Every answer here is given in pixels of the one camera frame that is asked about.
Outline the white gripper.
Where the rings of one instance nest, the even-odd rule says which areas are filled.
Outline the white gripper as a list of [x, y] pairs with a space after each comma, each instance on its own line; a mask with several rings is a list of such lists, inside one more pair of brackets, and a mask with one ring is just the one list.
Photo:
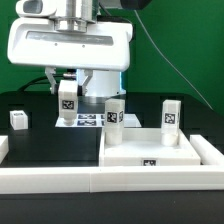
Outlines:
[[52, 94], [59, 88], [55, 68], [79, 69], [78, 86], [85, 96], [92, 70], [125, 71], [129, 67], [132, 34], [130, 23], [97, 22], [79, 33], [56, 31], [48, 19], [19, 18], [10, 29], [7, 56], [14, 64], [46, 67]]

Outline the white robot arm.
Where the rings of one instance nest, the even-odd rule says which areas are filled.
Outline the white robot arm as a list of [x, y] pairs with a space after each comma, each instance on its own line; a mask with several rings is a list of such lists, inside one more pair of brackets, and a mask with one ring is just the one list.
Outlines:
[[53, 74], [65, 68], [88, 98], [119, 95], [121, 73], [130, 65], [133, 25], [102, 16], [109, 8], [141, 10], [152, 0], [18, 0], [18, 18], [8, 39], [10, 62], [43, 66], [56, 90]]

